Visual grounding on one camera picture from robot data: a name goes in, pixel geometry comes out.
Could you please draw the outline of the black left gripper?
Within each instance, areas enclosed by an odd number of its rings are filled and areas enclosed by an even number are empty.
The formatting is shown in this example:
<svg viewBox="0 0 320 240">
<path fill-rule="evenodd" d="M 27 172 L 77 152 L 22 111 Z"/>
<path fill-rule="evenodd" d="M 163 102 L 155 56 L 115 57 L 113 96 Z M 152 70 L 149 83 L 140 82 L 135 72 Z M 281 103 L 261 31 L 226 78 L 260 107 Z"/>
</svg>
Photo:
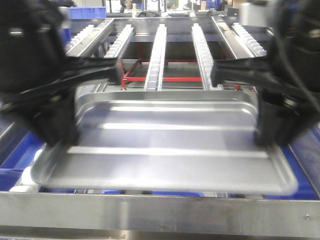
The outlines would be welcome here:
<svg viewBox="0 0 320 240">
<path fill-rule="evenodd" d="M 45 85 L 122 80 L 116 57 L 66 58 L 59 33 L 64 20 L 51 0 L 0 2 L 0 105 L 21 102 L 14 112 L 50 147 L 79 141 L 76 89 L 48 90 Z"/>
</svg>

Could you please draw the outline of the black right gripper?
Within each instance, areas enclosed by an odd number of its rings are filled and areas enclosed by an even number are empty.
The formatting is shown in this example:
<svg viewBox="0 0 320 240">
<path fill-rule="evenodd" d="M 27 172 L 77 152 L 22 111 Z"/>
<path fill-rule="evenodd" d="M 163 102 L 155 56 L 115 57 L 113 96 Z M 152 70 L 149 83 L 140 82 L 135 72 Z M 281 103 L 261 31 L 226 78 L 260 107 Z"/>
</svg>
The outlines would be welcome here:
<svg viewBox="0 0 320 240">
<path fill-rule="evenodd" d="M 280 86 L 256 89 L 254 141 L 258 146 L 283 146 L 320 116 L 320 2 L 269 0 L 265 18 L 273 29 L 267 58 L 215 60 L 211 84 L 229 81 L 258 87 L 272 71 Z"/>
</svg>

